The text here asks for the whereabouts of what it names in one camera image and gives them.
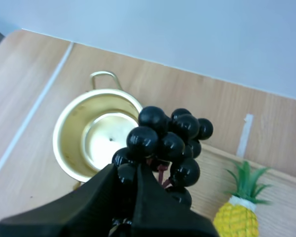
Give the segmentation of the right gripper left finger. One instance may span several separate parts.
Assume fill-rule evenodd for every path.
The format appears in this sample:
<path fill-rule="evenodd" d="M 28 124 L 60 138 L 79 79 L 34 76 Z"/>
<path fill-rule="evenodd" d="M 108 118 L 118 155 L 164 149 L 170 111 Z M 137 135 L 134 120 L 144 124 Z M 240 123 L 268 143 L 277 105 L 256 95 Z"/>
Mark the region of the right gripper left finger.
<path fill-rule="evenodd" d="M 0 221 L 0 237 L 128 236 L 128 165 L 107 165 L 77 190 Z"/>

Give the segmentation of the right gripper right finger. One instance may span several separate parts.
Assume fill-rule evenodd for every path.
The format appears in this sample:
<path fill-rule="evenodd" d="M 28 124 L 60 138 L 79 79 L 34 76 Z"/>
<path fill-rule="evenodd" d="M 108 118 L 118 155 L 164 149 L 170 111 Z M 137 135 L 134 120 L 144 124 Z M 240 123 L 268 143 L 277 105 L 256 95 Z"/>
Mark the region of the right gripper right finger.
<path fill-rule="evenodd" d="M 138 166 L 137 184 L 131 236 L 218 236 L 212 222 L 173 199 L 157 182 L 146 164 Z"/>

